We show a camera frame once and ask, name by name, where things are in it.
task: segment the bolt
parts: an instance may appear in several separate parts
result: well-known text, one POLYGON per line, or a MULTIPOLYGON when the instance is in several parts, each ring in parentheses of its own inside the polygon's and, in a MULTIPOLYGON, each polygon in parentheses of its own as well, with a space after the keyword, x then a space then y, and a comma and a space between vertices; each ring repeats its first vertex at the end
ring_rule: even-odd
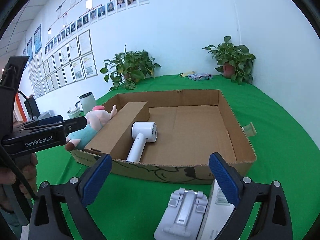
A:
POLYGON ((276 187, 280 187, 280 186, 281 186, 280 182, 277 181, 277 180, 275 180, 275 181, 273 182, 273 185, 275 185, 276 187))
POLYGON ((79 179, 77 177, 73 177, 70 179, 71 184, 76 184, 78 181, 79 181, 79 179))
POLYGON ((249 183, 251 183, 251 181, 252 181, 252 180, 251 180, 249 177, 244 177, 244 178, 243 178, 243 182, 244 182, 244 183, 249 184, 249 183))
POLYGON ((49 182, 44 181, 41 183, 40 187, 47 187, 49 185, 49 182))

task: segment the pig plush toy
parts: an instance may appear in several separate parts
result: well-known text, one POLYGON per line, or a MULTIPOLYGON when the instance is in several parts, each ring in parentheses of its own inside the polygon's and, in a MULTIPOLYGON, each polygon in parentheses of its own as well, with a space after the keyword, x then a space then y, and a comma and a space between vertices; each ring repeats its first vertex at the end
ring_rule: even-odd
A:
POLYGON ((104 110, 104 106, 95 106, 92 111, 85 115, 87 126, 84 129, 70 133, 67 136, 65 149, 68 152, 74 149, 84 150, 84 147, 101 130, 101 128, 116 115, 116 113, 116 106, 113 106, 110 114, 104 110))

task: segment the person's sleeve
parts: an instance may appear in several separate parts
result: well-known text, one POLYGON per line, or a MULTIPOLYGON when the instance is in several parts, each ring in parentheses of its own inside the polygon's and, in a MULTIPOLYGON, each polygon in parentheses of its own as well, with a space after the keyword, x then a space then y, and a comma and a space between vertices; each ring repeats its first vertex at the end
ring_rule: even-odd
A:
POLYGON ((8 213, 3 209, 0 209, 0 212, 4 218, 4 220, 8 223, 9 227, 15 234, 15 236, 20 239, 22 226, 20 225, 18 218, 15 213, 8 213))

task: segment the table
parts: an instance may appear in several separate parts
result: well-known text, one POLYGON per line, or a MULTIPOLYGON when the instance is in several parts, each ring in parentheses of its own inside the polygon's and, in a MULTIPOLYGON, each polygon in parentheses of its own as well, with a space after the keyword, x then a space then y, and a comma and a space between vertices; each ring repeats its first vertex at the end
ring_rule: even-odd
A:
MULTIPOLYGON (((320 151, 310 136, 261 90, 249 84, 234 84, 222 76, 205 81, 192 81, 178 75, 149 78, 132 92, 178 89, 220 89, 239 123, 244 126, 253 122, 257 135, 250 137, 250 141, 257 161, 247 175, 255 182, 281 182, 291 213, 294 239, 302 239, 320 211, 320 151)), ((130 91, 120 88, 97 102, 102 104, 116 93, 126 92, 130 91)), ((38 159, 38 185, 44 180, 52 185, 65 183, 86 169, 63 147, 41 151, 38 159)), ((210 185, 168 184, 110 174, 88 211, 108 240, 152 240, 170 194, 179 187, 201 190, 209 196, 210 185)), ((74 238, 81 239, 65 204, 63 209, 74 238)), ((241 239, 247 239, 257 211, 256 204, 241 239)))

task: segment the teal plush clothing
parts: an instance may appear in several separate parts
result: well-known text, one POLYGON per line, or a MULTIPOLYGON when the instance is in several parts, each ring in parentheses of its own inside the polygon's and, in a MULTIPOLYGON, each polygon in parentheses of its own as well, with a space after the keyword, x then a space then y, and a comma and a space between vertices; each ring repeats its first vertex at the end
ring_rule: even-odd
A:
POLYGON ((98 132, 91 128, 90 124, 79 131, 75 131, 69 134, 70 140, 72 139, 81 139, 79 144, 77 145, 76 149, 83 150, 84 147, 91 141, 91 139, 97 134, 98 132))

